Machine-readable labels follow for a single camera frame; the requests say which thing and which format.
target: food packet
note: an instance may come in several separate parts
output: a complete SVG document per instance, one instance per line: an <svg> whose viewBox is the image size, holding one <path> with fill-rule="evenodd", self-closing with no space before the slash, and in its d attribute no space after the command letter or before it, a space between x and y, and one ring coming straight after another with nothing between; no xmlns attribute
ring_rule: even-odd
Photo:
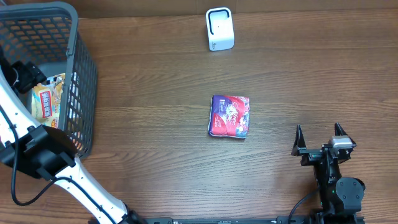
<svg viewBox="0 0 398 224"><path fill-rule="evenodd" d="M249 131L249 98L214 95L208 133L217 137L245 139Z"/></svg>
<svg viewBox="0 0 398 224"><path fill-rule="evenodd" d="M45 84L39 83L32 90L32 116L40 123L58 128L62 85L65 74L48 78Z"/></svg>

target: white device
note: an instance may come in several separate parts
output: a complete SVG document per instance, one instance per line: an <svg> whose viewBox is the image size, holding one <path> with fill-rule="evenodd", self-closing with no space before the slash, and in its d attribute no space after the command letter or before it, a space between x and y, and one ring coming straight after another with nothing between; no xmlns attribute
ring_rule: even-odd
<svg viewBox="0 0 398 224"><path fill-rule="evenodd" d="M231 49L234 46L232 13L227 7L206 12L207 34L211 51Z"/></svg>

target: gray plastic basket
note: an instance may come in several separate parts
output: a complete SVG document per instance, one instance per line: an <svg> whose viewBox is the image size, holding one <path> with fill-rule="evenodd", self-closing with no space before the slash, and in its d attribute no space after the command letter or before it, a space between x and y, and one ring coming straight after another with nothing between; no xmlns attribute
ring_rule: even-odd
<svg viewBox="0 0 398 224"><path fill-rule="evenodd" d="M35 63L47 77L65 72L58 128L86 157L93 143L97 69L64 2L0 7L0 45L10 63Z"/></svg>

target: wood grain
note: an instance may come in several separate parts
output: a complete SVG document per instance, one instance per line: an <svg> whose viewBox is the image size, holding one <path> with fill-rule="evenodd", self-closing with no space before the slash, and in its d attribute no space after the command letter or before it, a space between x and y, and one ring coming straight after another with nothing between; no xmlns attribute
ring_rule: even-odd
<svg viewBox="0 0 398 224"><path fill-rule="evenodd" d="M209 52L202 16L82 19L99 70L86 168L144 217L288 215L315 187L290 156L296 125L315 148L339 121L358 143L341 172L366 183L360 215L397 223L398 9L236 14L234 28L233 49ZM245 141L207 135L213 94L250 97ZM91 218L56 187L17 207L0 173L0 223ZM17 184L27 200L46 183Z"/></svg>
<svg viewBox="0 0 398 224"><path fill-rule="evenodd" d="M53 0L5 0L8 4L52 2ZM63 0L79 17L181 16L205 15L214 7L231 12L286 12L342 9L397 8L395 0Z"/></svg>

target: basket mesh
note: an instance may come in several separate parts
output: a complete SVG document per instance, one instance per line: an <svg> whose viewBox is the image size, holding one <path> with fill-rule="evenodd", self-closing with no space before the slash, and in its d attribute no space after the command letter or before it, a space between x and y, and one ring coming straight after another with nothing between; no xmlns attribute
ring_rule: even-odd
<svg viewBox="0 0 398 224"><path fill-rule="evenodd" d="M72 21L60 15L40 15L17 19L1 18L0 45L10 63L18 60L36 65L68 62L72 66L71 80L65 80L69 91L62 93L68 103L60 128L75 143L80 157L86 157L92 147L97 69L86 45L77 32L74 55L67 58Z"/></svg>

